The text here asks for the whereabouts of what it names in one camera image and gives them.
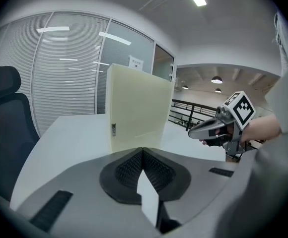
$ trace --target window blinds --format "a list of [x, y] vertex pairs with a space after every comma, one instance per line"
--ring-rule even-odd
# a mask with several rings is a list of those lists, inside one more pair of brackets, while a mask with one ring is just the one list
[[27, 96], [32, 118], [31, 70], [41, 35], [37, 29], [46, 25], [50, 15], [39, 14], [10, 23], [0, 47], [0, 66], [14, 66], [18, 70], [21, 78], [18, 92]]
[[33, 102], [42, 135], [59, 117], [95, 113], [95, 82], [108, 19], [55, 12], [43, 32], [33, 70]]

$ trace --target metal frame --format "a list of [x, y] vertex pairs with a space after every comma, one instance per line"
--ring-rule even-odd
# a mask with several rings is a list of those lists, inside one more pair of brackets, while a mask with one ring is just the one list
[[[54, 15], [54, 13], [52, 12], [44, 26], [44, 29], [47, 27], [50, 19], [52, 18], [52, 16]], [[34, 95], [33, 95], [33, 82], [34, 82], [34, 65], [35, 65], [35, 61], [36, 61], [36, 55], [37, 55], [37, 51], [38, 48], [40, 46], [40, 41], [41, 38], [43, 36], [44, 32], [42, 32], [39, 36], [37, 45], [36, 45], [36, 49], [35, 49], [35, 53], [34, 53], [34, 59], [33, 59], [33, 63], [31, 65], [31, 71], [30, 71], [30, 85], [29, 85], [29, 89], [30, 89], [30, 102], [31, 102], [31, 107], [32, 107], [32, 112], [33, 112], [33, 120], [34, 120], [34, 125], [37, 131], [37, 134], [39, 135], [39, 137], [41, 137], [40, 131], [39, 131], [39, 127], [38, 127], [38, 123], [37, 123], [37, 119], [36, 119], [36, 113], [35, 113], [35, 105], [34, 105]]]
[[[105, 29], [105, 33], [108, 32], [109, 30], [109, 27], [110, 27], [110, 24], [111, 24], [111, 19], [109, 19], [109, 22], [108, 22], [108, 25], [106, 26], [106, 29]], [[103, 50], [103, 47], [104, 47], [104, 42], [105, 42], [105, 39], [106, 37], [104, 36], [103, 37], [103, 40], [102, 40], [102, 43], [101, 43], [101, 48], [100, 48], [100, 53], [99, 53], [99, 59], [98, 59], [98, 62], [101, 62], [101, 58], [102, 58], [102, 50]], [[100, 64], [98, 63], [98, 66], [96, 68], [96, 76], [95, 76], [95, 89], [94, 89], [94, 114], [98, 114], [98, 110], [97, 110], [97, 107], [98, 107], [98, 77], [99, 77], [99, 70], [100, 70]]]
[[155, 59], [155, 49], [156, 49], [156, 42], [154, 41], [152, 62], [151, 62], [151, 67], [150, 67], [150, 74], [151, 74], [151, 75], [153, 75], [153, 67], [154, 67], [154, 59]]

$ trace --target person's arm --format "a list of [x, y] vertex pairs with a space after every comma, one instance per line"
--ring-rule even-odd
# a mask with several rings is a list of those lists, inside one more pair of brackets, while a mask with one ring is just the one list
[[243, 130], [241, 142], [249, 140], [269, 140], [281, 133], [280, 124], [274, 114], [253, 119]]

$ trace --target black rubber pad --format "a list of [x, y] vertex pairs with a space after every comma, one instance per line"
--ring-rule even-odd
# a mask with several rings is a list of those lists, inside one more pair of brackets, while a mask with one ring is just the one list
[[219, 169], [219, 168], [211, 168], [209, 172], [215, 173], [217, 175], [225, 176], [225, 177], [232, 177], [233, 171], [226, 170], [226, 169]]
[[30, 223], [39, 229], [48, 232], [71, 199], [72, 195], [71, 192], [59, 190], [31, 219]]
[[148, 148], [138, 148], [106, 165], [99, 181], [103, 190], [117, 202], [141, 204], [137, 187], [142, 170], [161, 201], [179, 199], [191, 181], [190, 173], [184, 166]]

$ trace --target white table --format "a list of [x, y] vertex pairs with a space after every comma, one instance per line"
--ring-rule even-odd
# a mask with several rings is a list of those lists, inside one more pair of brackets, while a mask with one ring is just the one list
[[[10, 207], [17, 210], [39, 187], [67, 168], [110, 154], [106, 115], [59, 117], [27, 158], [14, 187]], [[207, 160], [225, 161], [222, 147], [208, 147], [188, 137], [185, 128], [167, 122], [160, 149]]]

